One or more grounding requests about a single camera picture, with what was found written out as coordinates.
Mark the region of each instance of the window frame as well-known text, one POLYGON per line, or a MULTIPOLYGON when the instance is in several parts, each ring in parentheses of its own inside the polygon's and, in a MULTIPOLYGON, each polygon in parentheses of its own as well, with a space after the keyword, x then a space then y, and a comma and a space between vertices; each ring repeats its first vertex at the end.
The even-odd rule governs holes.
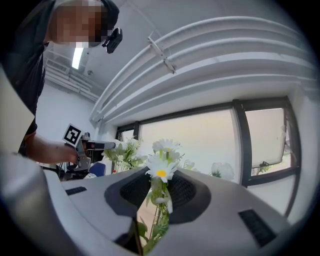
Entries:
POLYGON ((257 99, 234 99, 231 102, 219 103, 214 105, 201 106, 182 111, 177 111, 169 114, 164 114, 156 117, 152 117, 145 120, 137 120, 136 122, 129 123, 127 125, 119 126, 116 132, 116 139, 119 138, 120 134, 125 131, 133 130, 133 136, 135 139, 139 138, 140 125, 155 123, 159 121, 165 121, 170 119, 176 119, 181 117, 193 116, 197 114, 204 114, 209 112, 229 110, 233 109, 235 113, 235 120, 238 127, 239 135, 239 146, 240 146, 240 184, 247 188, 248 186, 260 185, 277 180, 284 179, 291 175, 295 175, 293 190, 285 216, 288 217, 293 207, 298 185, 300 181, 301 172, 301 142, 300 134, 298 129, 297 119, 287 96, 283 97, 269 97, 269 98, 257 98, 257 99), (252 144, 249 130, 249 124, 246 116, 246 111, 266 110, 266 109, 284 109, 284 118, 286 130, 287 121, 290 124, 289 138, 290 138, 290 149, 296 158, 296 163, 286 169, 278 170, 275 172, 264 173, 260 175, 252 176, 252 144))

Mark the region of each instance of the fluorescent light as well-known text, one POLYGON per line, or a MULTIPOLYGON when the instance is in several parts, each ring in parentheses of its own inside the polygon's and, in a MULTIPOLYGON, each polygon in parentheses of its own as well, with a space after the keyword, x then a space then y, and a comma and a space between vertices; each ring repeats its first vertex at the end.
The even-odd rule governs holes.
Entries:
POLYGON ((84 50, 83 48, 75 48, 74 49, 72 67, 75 69, 79 68, 80 59, 81 59, 81 55, 82 55, 83 50, 84 50))

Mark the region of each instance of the person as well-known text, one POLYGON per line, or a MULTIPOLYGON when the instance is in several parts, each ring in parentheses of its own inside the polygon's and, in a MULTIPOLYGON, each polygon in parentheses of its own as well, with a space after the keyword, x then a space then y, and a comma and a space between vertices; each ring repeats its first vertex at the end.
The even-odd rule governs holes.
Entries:
MULTIPOLYGON (((110 0, 22 2, 29 3, 31 7, 15 8, 15 19, 10 23, 15 33, 7 40, 11 42, 4 46, 1 63, 16 93, 36 116, 46 73, 43 52, 48 44, 98 46, 117 23, 119 9, 110 0)), ((77 153, 73 147, 47 141, 37 135, 37 127, 35 117, 21 143, 20 154, 46 164, 77 163, 77 153)))

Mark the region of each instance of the white wall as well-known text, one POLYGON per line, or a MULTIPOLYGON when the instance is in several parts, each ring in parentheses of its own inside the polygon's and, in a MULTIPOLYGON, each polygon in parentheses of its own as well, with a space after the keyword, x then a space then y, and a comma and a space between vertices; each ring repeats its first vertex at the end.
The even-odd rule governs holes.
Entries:
POLYGON ((36 133, 51 141, 62 141, 69 123, 93 136, 95 128, 89 121, 93 101, 48 85, 46 82, 38 99, 35 121, 36 133))
POLYGON ((311 100, 302 88, 297 88, 289 98, 297 119, 301 140, 300 181, 288 217, 291 223, 295 223, 306 214, 319 183, 320 105, 317 97, 315 97, 315 100, 311 100))
POLYGON ((291 175, 273 182, 248 186, 247 189, 256 197, 274 208, 278 213, 284 215, 291 198, 294 183, 295 176, 291 175))

